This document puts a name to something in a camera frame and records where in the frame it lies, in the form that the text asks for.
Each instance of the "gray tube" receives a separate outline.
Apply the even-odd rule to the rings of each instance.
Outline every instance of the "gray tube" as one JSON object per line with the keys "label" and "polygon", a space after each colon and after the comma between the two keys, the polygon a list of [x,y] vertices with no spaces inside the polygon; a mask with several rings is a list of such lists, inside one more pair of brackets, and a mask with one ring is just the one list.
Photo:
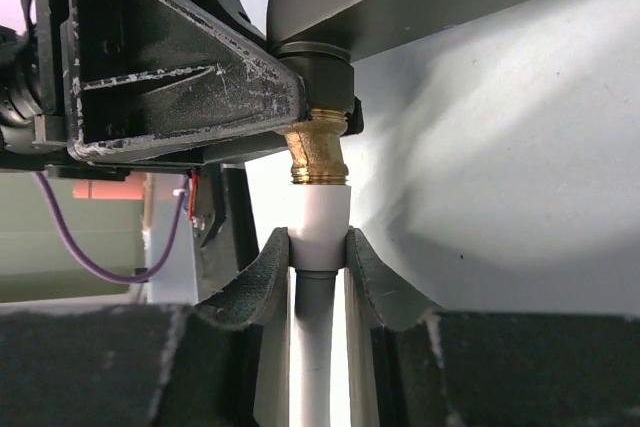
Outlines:
{"label": "gray tube", "polygon": [[292,379],[299,389],[300,427],[329,427],[331,381],[331,331],[336,272],[296,271],[294,342],[298,343],[300,369]]}

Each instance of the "purple wire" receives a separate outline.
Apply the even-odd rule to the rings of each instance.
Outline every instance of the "purple wire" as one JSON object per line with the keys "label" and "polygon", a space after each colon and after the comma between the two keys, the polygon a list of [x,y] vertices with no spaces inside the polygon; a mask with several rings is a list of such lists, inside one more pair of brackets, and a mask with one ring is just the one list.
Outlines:
{"label": "purple wire", "polygon": [[178,196],[178,202],[176,205],[175,214],[173,214],[173,224],[171,225],[171,230],[169,231],[169,238],[167,239],[167,245],[162,252],[162,256],[158,259],[158,262],[148,269],[146,272],[138,275],[118,275],[113,272],[109,272],[108,270],[100,267],[94,261],[92,261],[89,257],[85,255],[85,253],[80,249],[76,241],[73,239],[71,232],[69,232],[69,227],[67,227],[67,223],[64,220],[62,212],[60,211],[60,205],[56,199],[56,195],[53,193],[53,189],[51,189],[51,184],[44,176],[42,172],[35,172],[34,177],[40,184],[40,188],[42,189],[42,193],[44,194],[44,198],[47,201],[47,205],[49,206],[49,210],[51,211],[51,216],[53,217],[53,221],[58,229],[58,233],[64,242],[64,245],[69,250],[69,253],[82,265],[85,269],[91,272],[93,275],[100,277],[103,280],[107,280],[109,282],[113,282],[115,284],[138,284],[141,282],[146,282],[164,266],[169,258],[169,254],[171,253],[171,249],[173,248],[173,243],[176,239],[176,232],[178,231],[178,221],[180,220],[180,212],[182,210],[182,202],[184,200],[184,193],[189,187],[189,179],[186,178],[183,184],[182,192]]}

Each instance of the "purple cable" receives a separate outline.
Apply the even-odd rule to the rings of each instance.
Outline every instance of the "purple cable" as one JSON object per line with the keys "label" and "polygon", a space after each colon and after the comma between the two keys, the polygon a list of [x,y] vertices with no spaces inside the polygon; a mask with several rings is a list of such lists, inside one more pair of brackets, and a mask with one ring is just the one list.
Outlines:
{"label": "purple cable", "polygon": [[60,205],[58,205],[58,201],[56,200],[56,195],[53,193],[53,189],[51,189],[51,184],[44,176],[42,172],[35,172],[34,176],[40,184],[40,188],[42,189],[42,193],[44,194],[44,198],[47,201],[47,205],[49,206],[49,210],[51,211],[51,216],[53,217],[54,223],[56,224],[56,228],[58,229],[58,233],[64,242],[64,245],[69,250],[69,253],[82,265],[85,269],[91,272],[93,275],[100,277],[103,280],[107,280],[109,282],[113,282],[115,284],[138,284],[141,282],[146,282],[151,277],[153,277],[158,271],[162,268],[162,266],[167,262],[169,258],[169,254],[171,253],[171,249],[173,248],[173,243],[176,239],[176,232],[178,230],[178,221],[180,220],[180,212],[182,211],[182,202],[184,200],[184,193],[189,187],[189,179],[186,178],[184,184],[182,186],[182,192],[178,196],[178,203],[176,205],[175,214],[173,214],[173,224],[171,225],[171,230],[169,231],[169,238],[167,239],[167,245],[164,248],[164,252],[162,252],[162,256],[158,259],[156,265],[151,267],[149,270],[144,272],[143,274],[138,275],[118,275],[113,272],[109,272],[108,270],[100,267],[94,261],[92,261],[89,257],[85,255],[84,252],[80,249],[76,241],[73,239],[71,232],[69,232],[69,227],[67,227],[67,223],[64,221],[64,217],[62,216],[62,212],[60,211]]}

